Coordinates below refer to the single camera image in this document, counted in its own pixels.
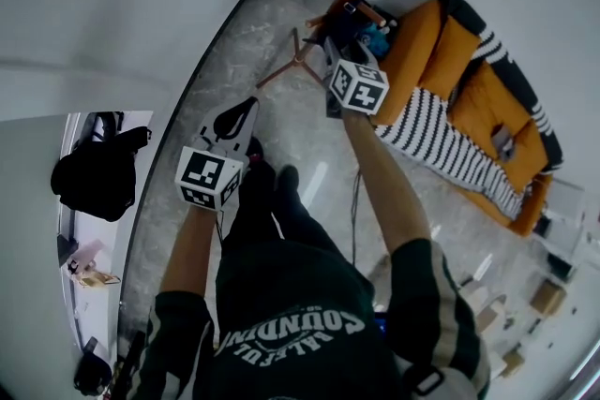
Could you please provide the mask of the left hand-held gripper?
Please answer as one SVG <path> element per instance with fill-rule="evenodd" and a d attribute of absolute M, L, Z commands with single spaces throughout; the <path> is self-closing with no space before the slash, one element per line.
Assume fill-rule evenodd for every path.
<path fill-rule="evenodd" d="M 259 100 L 250 96 L 206 114 L 193 144 L 181 151 L 174 177 L 181 200 L 213 212 L 223 208 L 248 166 L 259 110 Z"/>

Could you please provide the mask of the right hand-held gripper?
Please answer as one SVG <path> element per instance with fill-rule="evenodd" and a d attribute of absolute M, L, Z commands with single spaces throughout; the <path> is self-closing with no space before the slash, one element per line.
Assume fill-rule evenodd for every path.
<path fill-rule="evenodd" d="M 375 115 L 389 91 L 389 82 L 368 46 L 351 42 L 340 50 L 331 37 L 326 37 L 323 52 L 327 116 L 340 118 L 343 109 Z"/>

